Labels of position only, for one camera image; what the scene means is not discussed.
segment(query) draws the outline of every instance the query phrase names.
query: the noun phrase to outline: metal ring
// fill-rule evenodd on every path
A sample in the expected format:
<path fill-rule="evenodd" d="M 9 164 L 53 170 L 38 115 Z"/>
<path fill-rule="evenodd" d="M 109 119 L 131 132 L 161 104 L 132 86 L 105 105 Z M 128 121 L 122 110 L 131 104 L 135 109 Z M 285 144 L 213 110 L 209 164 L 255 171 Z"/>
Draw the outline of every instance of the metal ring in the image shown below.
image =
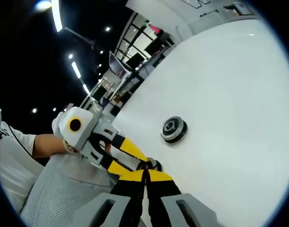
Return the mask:
<path fill-rule="evenodd" d="M 166 120 L 161 129 L 161 137 L 167 143 L 174 143 L 183 139 L 186 133 L 187 124 L 178 116 Z"/>

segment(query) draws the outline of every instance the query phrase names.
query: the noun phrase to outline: white tabletop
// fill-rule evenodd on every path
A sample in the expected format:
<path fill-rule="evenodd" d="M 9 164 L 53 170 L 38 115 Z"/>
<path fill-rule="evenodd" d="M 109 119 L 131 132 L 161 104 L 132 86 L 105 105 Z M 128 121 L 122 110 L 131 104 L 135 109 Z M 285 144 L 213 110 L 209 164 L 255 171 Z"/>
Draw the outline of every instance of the white tabletop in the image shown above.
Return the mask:
<path fill-rule="evenodd" d="M 189 128 L 176 145 L 160 136 L 172 116 Z M 178 45 L 113 124 L 225 227 L 262 226 L 289 191 L 289 64 L 258 20 Z"/>

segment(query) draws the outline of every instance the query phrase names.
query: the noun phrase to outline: black ceiling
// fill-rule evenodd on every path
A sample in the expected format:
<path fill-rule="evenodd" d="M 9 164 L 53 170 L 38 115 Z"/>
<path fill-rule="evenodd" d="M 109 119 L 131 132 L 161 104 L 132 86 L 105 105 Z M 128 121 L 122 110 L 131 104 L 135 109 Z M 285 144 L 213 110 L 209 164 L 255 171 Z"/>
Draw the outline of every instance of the black ceiling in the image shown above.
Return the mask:
<path fill-rule="evenodd" d="M 57 33 L 51 9 L 35 14 L 32 0 L 20 6 L 13 2 L 9 9 L 5 5 L 0 16 L 3 120 L 25 133 L 50 133 L 59 110 L 68 103 L 80 105 L 86 93 L 68 55 L 74 54 L 84 82 L 92 89 L 101 77 L 98 73 L 109 68 L 109 50 L 115 50 L 132 14 L 126 2 L 60 0 L 63 27 L 92 40 L 93 48 L 67 30 Z M 109 32 L 105 32 L 107 26 L 111 27 Z M 38 109 L 36 114 L 31 113 L 34 107 Z"/>

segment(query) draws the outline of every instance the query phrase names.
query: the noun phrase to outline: white t-shirt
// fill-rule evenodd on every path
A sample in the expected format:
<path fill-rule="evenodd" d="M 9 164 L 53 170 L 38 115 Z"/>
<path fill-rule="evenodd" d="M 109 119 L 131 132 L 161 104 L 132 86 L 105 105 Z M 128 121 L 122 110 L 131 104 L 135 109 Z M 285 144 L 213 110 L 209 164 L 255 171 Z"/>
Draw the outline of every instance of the white t-shirt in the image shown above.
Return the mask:
<path fill-rule="evenodd" d="M 44 167 L 31 157 L 35 135 L 11 129 L 13 133 L 5 122 L 1 123 L 0 182 L 13 208 L 20 212 Z"/>

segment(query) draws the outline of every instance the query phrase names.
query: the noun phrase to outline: yellow circle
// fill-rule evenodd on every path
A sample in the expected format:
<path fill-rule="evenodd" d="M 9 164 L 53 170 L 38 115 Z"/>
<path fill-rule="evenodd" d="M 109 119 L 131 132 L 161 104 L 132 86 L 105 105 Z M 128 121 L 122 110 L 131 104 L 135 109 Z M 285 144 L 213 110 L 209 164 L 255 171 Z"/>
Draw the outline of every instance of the yellow circle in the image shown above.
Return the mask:
<path fill-rule="evenodd" d="M 72 122 L 73 122 L 74 120 L 78 120 L 78 122 L 80 123 L 78 129 L 73 129 Z M 67 126 L 68 126 L 69 131 L 71 131 L 71 132 L 73 132 L 73 133 L 74 133 L 74 132 L 78 132 L 78 131 L 82 128 L 82 126 L 83 126 L 83 125 L 82 125 L 82 120 L 81 120 L 80 118 L 78 118 L 78 117 L 72 117 L 72 118 L 68 121 Z"/>

